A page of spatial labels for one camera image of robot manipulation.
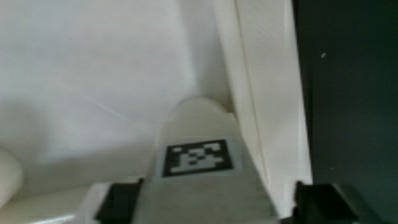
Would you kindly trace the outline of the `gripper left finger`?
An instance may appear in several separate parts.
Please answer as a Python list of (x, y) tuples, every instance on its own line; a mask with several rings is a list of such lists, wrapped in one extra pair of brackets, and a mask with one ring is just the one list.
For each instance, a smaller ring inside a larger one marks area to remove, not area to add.
[(131, 224), (143, 179), (134, 183), (113, 183), (104, 195), (93, 220), (99, 224)]

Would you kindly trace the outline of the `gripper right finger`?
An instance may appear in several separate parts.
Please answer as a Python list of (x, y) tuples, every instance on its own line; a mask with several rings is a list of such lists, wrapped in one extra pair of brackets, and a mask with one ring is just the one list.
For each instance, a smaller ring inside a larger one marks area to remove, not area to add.
[(356, 189), (346, 184), (294, 185), (291, 216), (280, 224), (385, 224)]

